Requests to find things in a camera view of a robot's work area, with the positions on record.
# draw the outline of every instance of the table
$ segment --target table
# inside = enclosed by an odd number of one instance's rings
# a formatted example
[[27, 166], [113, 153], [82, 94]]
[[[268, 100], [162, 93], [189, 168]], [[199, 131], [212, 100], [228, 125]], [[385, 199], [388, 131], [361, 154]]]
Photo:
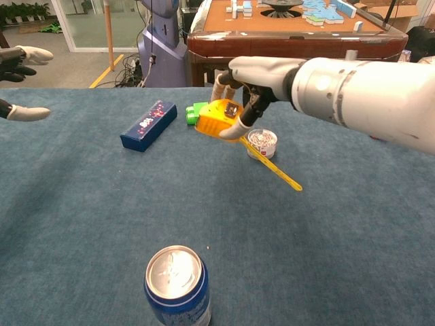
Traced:
[[[143, 275], [175, 244], [207, 264], [211, 326], [435, 325], [435, 157], [273, 103], [258, 126], [297, 193], [186, 125], [209, 92], [0, 90], [52, 109], [0, 120], [0, 325], [158, 326]], [[160, 98], [178, 117], [123, 148]]]
[[[344, 58], [347, 50], [358, 50], [361, 60], [397, 61], [406, 45], [406, 34], [362, 10], [357, 10], [355, 18], [342, 15], [343, 24], [324, 24], [322, 28], [302, 17], [265, 17], [261, 12], [270, 8], [256, 3], [252, 0], [252, 17], [239, 13], [236, 20], [225, 12], [230, 0], [202, 3], [187, 41], [194, 86], [204, 85], [205, 71], [225, 69], [236, 56]], [[299, 7], [292, 10], [302, 13]], [[362, 31], [353, 32], [357, 21], [364, 23]]]

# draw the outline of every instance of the white paper cup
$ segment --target white paper cup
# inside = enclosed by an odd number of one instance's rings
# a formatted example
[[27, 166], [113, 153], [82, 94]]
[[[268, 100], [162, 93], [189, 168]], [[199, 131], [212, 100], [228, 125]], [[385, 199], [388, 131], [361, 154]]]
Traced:
[[[269, 134], [272, 138], [272, 141], [266, 146], [256, 143], [255, 138], [252, 137], [255, 134], [266, 134], [266, 133]], [[270, 130], [267, 129], [254, 129], [247, 134], [247, 140], [263, 156], [266, 156], [267, 158], [272, 158], [275, 155], [275, 152], [277, 150], [278, 137], [274, 132], [271, 132]], [[247, 150], [247, 155], [257, 160], [257, 158], [250, 152], [250, 150]]]

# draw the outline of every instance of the gray floor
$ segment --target gray floor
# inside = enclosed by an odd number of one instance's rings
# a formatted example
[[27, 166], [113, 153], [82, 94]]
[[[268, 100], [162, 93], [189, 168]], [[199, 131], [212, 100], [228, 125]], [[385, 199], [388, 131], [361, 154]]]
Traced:
[[[44, 48], [53, 53], [54, 59], [46, 66], [32, 66], [37, 70], [36, 76], [28, 77], [19, 84], [2, 81], [0, 88], [88, 88], [109, 66], [107, 53], [71, 53], [63, 34], [22, 34], [18, 32], [18, 28], [6, 29], [3, 34], [11, 47]], [[109, 73], [102, 83], [115, 80], [115, 76], [122, 68], [120, 62], [115, 72]], [[113, 87], [113, 84], [101, 87]]]

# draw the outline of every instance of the yellow floor line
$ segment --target yellow floor line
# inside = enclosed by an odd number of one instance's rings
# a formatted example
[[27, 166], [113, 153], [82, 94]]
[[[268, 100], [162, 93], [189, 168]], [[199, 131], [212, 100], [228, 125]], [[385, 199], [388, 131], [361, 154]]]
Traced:
[[[114, 61], [114, 66], [117, 65], [118, 62], [120, 62], [120, 60], [124, 57], [123, 54], [120, 54], [119, 57], [116, 58], [116, 60]], [[97, 79], [94, 80], [94, 82], [89, 86], [89, 88], [95, 88], [95, 86], [97, 86], [103, 79], [104, 77], [106, 77], [106, 75], [110, 72], [110, 67], [108, 67], [106, 70], [104, 70], [104, 72], [100, 75], [100, 77], [98, 77]]]

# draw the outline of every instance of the wooden pole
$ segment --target wooden pole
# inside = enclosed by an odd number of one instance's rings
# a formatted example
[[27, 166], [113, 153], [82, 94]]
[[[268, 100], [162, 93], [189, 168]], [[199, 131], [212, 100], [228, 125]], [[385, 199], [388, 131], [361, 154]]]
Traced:
[[114, 44], [111, 37], [111, 20], [109, 0], [104, 0], [104, 18], [106, 21], [107, 48], [109, 49], [110, 70], [115, 70], [114, 64]]

